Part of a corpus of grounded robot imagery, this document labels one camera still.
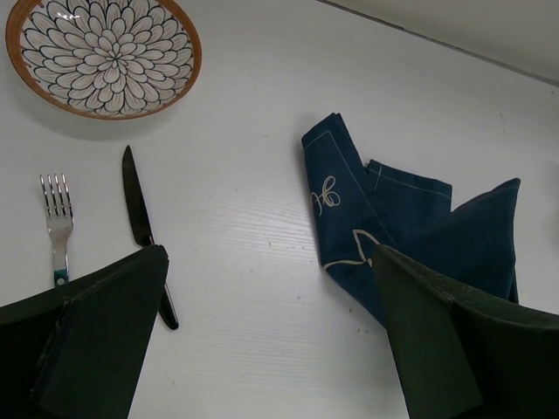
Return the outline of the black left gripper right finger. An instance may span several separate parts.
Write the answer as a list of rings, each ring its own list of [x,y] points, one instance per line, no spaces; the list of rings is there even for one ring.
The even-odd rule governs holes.
[[[558,317],[441,275],[386,245],[383,321],[411,418],[556,418]]]

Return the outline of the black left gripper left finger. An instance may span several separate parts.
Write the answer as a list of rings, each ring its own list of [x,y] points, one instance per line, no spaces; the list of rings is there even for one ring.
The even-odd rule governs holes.
[[[150,245],[1,309],[3,418],[126,418],[169,257]]]

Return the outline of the dark blue cloth napkin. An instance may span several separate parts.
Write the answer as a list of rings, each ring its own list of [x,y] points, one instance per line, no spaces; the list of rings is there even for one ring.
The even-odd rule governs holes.
[[[338,113],[301,139],[324,270],[378,322],[376,247],[388,245],[420,264],[498,298],[519,300],[513,178],[452,206],[452,185],[363,163]]]

